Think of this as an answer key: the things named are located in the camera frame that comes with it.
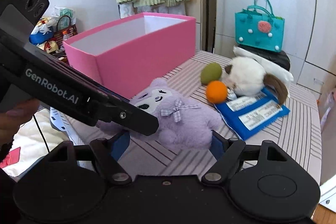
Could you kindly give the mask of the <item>person's left hand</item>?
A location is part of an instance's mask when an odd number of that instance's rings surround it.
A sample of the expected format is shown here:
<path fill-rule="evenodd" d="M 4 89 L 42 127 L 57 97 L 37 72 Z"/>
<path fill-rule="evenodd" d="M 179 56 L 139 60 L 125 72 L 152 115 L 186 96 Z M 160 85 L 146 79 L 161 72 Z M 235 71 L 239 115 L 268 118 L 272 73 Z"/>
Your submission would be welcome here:
<path fill-rule="evenodd" d="M 37 112 L 39 105 L 40 102 L 38 100 L 31 99 L 18 104 L 5 113 L 1 113 L 1 145 L 12 141 L 20 126 L 33 117 Z"/>

